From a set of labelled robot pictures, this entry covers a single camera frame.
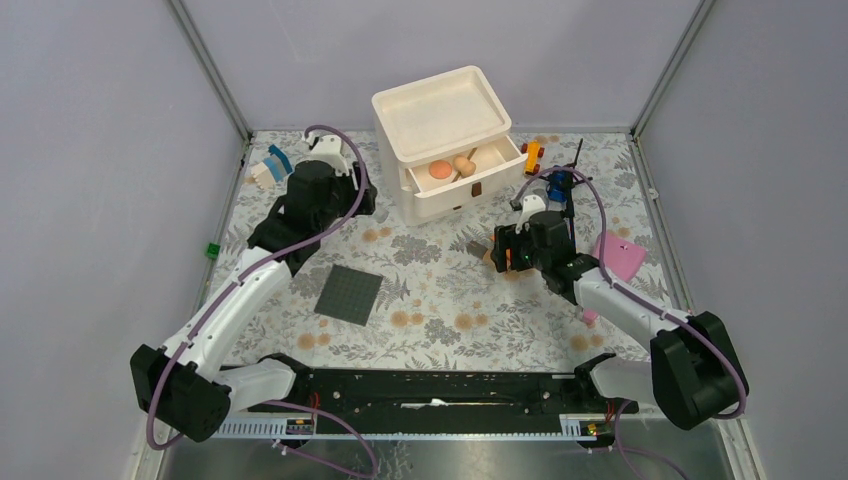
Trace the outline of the beige foundation bottle grey cap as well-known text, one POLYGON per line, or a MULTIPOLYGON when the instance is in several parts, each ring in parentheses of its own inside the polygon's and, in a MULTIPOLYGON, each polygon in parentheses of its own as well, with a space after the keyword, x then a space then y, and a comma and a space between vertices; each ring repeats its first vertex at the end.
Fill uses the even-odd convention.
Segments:
POLYGON ((470 241, 466 244, 466 251, 475 258, 480 259, 484 264, 489 266, 494 265, 491 258, 491 249, 486 245, 477 241, 470 241))

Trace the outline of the beige makeup sponge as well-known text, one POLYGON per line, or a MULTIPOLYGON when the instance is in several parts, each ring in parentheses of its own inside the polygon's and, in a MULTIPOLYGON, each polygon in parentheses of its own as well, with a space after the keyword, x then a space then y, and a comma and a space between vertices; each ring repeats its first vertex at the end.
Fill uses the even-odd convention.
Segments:
POLYGON ((476 164, 466 156, 455 157, 453 167, 460 178, 470 177, 476 172, 476 164))

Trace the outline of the orange round makeup puff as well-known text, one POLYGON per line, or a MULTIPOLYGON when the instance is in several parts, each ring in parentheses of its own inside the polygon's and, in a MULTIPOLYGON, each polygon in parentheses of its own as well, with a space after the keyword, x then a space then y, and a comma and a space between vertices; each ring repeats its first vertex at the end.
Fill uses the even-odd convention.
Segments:
POLYGON ((453 166, 445 160, 436 160, 428 166, 429 175, 436 180, 444 180, 453 175, 453 166))

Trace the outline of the white drawer organizer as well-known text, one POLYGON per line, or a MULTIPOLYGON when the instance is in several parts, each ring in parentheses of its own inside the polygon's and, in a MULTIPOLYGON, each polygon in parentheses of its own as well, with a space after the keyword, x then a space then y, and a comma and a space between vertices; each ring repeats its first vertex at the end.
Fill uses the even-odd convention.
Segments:
POLYGON ((482 202, 523 175, 512 120, 473 65, 378 92, 371 99, 382 176, 400 218, 418 226, 482 202), (436 180, 428 166, 477 148, 476 173, 436 180))

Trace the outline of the gold thin makeup pencil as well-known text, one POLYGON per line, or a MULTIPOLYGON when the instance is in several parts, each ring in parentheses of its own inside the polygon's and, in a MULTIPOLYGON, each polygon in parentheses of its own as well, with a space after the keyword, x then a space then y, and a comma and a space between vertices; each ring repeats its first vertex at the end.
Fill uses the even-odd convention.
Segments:
MULTIPOLYGON (((470 160, 472 160, 472 161, 473 161, 473 156, 475 155, 476 151, 477 151, 477 148, 472 148, 472 149, 471 149, 471 150, 470 150, 470 151, 469 151, 466 155, 458 155, 458 156, 466 156, 466 157, 468 157, 470 160)), ((463 178, 460 178, 460 177, 458 176, 458 174, 457 174, 457 171, 456 171, 456 174, 455 174, 455 176, 454 176, 454 178, 453 178, 453 181, 454 181, 454 182, 456 182, 456 181, 458 181, 458 180, 460 180, 460 179, 463 179, 463 178)))

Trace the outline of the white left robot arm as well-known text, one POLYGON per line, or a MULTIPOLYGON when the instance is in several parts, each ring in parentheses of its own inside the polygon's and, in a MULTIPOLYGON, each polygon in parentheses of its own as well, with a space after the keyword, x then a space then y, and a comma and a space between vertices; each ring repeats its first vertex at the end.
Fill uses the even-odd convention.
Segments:
POLYGON ((267 401, 296 411, 309 401, 310 385, 276 359, 226 369, 224 359, 268 298, 288 284, 322 240, 344 223, 375 210, 376 190, 363 162, 348 175, 307 160, 289 176, 284 195, 248 237, 233 271, 212 299, 160 347, 141 345, 130 358, 139 407, 146 413, 148 444, 161 422, 178 436, 201 442, 225 418, 267 401))

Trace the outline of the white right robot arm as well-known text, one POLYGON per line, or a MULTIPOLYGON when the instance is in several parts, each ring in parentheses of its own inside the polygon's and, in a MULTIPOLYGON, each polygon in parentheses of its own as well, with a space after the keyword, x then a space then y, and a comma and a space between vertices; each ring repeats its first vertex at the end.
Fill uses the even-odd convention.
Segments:
POLYGON ((493 242, 497 271, 538 271, 550 292, 598 313, 647 351, 647 360, 609 354, 577 367, 573 396, 583 410, 630 400, 658 407, 682 430, 745 411, 749 385, 717 315, 666 308, 635 290, 606 267, 602 255, 577 252, 565 221, 553 211, 495 227, 493 242))

